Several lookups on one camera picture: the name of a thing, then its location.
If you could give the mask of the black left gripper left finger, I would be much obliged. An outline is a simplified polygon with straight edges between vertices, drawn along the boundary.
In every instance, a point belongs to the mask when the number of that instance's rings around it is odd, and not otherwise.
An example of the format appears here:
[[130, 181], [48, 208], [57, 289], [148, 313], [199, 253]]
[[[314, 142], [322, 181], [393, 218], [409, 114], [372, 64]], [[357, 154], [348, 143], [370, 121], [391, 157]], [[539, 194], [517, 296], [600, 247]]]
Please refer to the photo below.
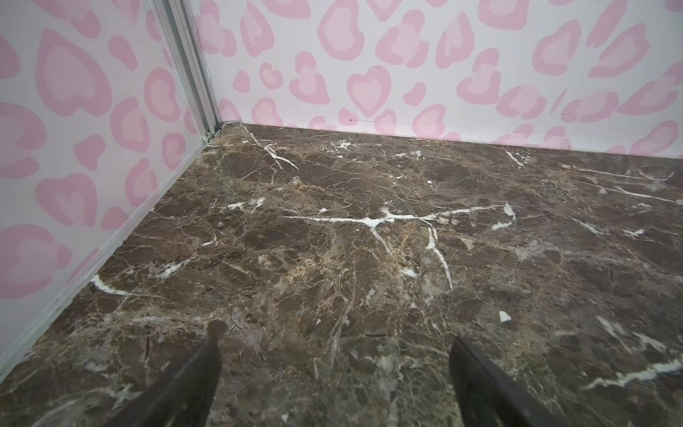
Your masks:
[[222, 372], [219, 341], [227, 329], [222, 320], [210, 321], [201, 343], [105, 425], [205, 426]]

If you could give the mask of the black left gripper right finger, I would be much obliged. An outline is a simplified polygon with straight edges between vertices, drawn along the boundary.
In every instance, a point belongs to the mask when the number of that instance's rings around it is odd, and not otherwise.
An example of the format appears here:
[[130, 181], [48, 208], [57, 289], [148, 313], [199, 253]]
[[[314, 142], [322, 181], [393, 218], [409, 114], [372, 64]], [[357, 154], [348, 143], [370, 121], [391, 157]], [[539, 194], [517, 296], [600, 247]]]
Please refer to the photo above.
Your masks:
[[482, 350], [460, 336], [449, 352], [449, 373], [466, 426], [563, 425]]

